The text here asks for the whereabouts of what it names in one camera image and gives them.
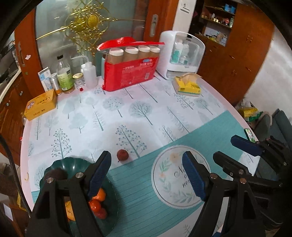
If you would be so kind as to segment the large yellow orange with sticker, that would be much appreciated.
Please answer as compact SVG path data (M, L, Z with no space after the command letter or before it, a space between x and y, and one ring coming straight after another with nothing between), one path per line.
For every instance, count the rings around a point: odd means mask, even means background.
M67 218L71 221L75 221L75 216L74 216L71 201L67 201L65 203L65 210L66 210Z

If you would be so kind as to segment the dark avocado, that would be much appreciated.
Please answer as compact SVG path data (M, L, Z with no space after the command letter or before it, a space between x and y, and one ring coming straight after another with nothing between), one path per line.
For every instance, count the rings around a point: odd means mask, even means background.
M47 172L44 175L44 180L46 181L48 178L54 178L55 180L66 180L68 178L68 174L65 170L61 168L53 169Z

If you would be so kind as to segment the red tomato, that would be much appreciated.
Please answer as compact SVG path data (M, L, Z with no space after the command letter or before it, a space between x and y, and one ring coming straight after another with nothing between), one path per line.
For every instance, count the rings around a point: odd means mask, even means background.
M97 199L90 200L89 205L90 205L91 211L94 213L97 213L101 210L101 203Z

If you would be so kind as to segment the red lychee fruit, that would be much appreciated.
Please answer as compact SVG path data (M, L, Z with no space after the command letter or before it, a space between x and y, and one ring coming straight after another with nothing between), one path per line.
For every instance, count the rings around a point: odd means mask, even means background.
M94 214L97 218L102 219L102 220L107 218L107 212L104 208L101 208L99 211L95 212Z

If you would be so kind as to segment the large mandarin orange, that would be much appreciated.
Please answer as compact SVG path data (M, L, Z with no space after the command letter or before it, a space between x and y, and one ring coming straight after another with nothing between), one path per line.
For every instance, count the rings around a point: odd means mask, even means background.
M100 188L97 195L92 197L92 200L98 200L99 202L105 201L106 198L106 192L104 191L103 188Z

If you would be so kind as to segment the smartphone on table edge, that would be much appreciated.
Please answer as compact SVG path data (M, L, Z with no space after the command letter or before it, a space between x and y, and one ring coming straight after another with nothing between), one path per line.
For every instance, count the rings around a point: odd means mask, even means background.
M252 134L252 131L251 131L250 129L245 128L245 129L244 129L244 132L245 132L245 135L246 135L247 139L248 139L250 142L252 142L252 143L256 143L256 140L255 140L255 138L254 138L254 136L253 136L253 134Z

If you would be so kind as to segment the round white floral placemat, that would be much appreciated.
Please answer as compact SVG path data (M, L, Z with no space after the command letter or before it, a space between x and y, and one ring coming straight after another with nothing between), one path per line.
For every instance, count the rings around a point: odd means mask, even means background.
M192 208L201 202L200 197L195 195L182 164L182 156L186 151L190 151L197 162L210 171L210 166L201 153L182 145L163 150L155 159L151 170L151 183L157 197L175 209Z

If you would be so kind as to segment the dark green scalloped plate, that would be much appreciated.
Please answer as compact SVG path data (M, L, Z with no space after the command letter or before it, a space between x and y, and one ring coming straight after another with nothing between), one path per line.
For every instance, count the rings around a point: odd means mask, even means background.
M39 166L34 175L35 186L41 188L44 184L44 175L54 169L63 169L67 173L67 177L71 178L77 172L84 172L91 162L82 158L67 157L61 160L56 160L52 165L47 166L45 164ZM105 219L99 219L95 216L95 219L104 236L109 236L110 232L114 229L118 219L118 202L113 185L107 178L104 179L101 187L105 192L105 199L101 202L101 206L106 210L107 217Z

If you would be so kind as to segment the teal striped table mat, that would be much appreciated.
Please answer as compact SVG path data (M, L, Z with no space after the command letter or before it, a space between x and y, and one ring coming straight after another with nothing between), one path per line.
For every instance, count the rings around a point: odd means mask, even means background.
M92 113L75 114L66 119L62 113L53 122L42 119L40 129L32 129L29 142L29 175L36 193L34 175L43 164L50 166L66 157L98 159L102 151L112 155L107 177L118 202L118 219L111 236L187 236L202 207L175 209L164 204L151 183L151 170L157 156L171 146L188 146L201 153L210 171L225 178L213 161L222 151L255 171L258 158L246 155L231 145L233 135L244 136L246 122L226 109L195 109L192 112L172 107L147 110L145 115L126 112L122 118L109 114L101 123ZM117 159L124 149L129 158Z

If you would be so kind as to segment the dark red wrinkled fruit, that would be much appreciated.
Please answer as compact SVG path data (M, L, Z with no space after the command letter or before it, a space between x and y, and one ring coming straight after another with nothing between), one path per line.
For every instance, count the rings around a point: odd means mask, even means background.
M117 159L119 162L123 162L123 161L127 160L128 158L129 158L129 154L126 150L120 149L117 152Z

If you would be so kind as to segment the yellow tissue pack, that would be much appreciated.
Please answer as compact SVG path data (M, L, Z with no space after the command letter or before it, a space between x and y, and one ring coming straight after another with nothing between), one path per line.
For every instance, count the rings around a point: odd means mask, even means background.
M186 73L182 76L176 76L172 80L172 85L177 94L195 97L201 94L201 88L197 83L198 79L201 79L200 75Z

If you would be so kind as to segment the tree pattern tablecloth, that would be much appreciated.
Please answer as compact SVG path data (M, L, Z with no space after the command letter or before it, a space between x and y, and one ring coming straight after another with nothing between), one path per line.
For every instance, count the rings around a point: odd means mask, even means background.
M233 147L247 123L212 86L198 97L178 95L159 75L125 89L100 86L59 96L54 110L26 123L21 179L33 206L46 168L65 157L94 162L112 156L107 177L118 200L111 236L188 236L202 209L181 164L191 151L208 171L226 178L213 154L221 151L254 173L259 158Z

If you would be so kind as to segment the yellow cardboard box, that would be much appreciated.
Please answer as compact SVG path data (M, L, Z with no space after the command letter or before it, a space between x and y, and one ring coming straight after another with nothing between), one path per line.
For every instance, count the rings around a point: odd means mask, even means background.
M29 121L53 110L56 107L57 95L51 89L27 102L24 116Z

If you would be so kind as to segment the white storage appliance box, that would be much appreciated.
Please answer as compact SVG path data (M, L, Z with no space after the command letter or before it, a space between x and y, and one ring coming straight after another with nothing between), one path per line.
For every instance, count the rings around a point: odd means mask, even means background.
M202 61L205 44L197 37L181 31L161 33L161 48L156 71L164 79L172 80L186 73L197 73Z

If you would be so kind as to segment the small glass jar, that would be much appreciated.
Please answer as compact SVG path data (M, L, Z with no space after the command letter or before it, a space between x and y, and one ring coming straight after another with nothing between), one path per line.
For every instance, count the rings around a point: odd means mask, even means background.
M76 73L72 77L73 77L73 80L74 80L75 87L78 90L80 90L81 88L84 87L85 83L84 83L84 75L83 75L83 73Z

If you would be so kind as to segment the silver metal can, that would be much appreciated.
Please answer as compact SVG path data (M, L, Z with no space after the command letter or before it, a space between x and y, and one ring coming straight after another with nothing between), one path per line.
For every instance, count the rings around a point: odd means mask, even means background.
M49 76L49 81L52 85L52 88L55 90L56 95L59 96L60 94L62 94L62 90L61 90L59 83L58 83L57 73L51 74Z

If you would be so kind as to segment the blue white carton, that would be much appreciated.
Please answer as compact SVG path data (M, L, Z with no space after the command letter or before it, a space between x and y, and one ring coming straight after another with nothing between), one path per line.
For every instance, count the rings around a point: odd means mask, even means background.
M51 82L49 79L49 77L51 76L51 72L50 72L49 67L46 67L46 68L42 69L40 72L38 72L38 76L39 76L41 84L44 88L44 91L47 92L47 91L51 90L52 85L51 85Z

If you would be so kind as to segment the green label glass bottle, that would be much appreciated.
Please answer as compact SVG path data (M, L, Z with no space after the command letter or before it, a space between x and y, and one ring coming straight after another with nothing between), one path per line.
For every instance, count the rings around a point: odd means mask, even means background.
M61 90L69 94L74 90L74 81L69 63L63 55L57 57L56 73Z

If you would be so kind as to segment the red plastic package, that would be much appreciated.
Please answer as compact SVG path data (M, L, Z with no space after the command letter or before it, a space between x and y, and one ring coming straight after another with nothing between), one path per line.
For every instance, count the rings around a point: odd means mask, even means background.
M97 50L105 55L102 88L116 91L152 79L164 45L130 36L101 43Z

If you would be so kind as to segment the white squeeze bottle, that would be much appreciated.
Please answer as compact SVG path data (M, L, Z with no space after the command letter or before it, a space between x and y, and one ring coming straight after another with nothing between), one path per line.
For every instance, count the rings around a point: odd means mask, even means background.
M93 89L98 85L98 80L97 80L97 74L96 74L96 68L92 64L92 62L89 61L88 57L86 55L80 55L71 58L71 60L75 59L80 59L83 58L86 60L85 64L81 67L81 73L84 75L84 83L85 86L88 89Z

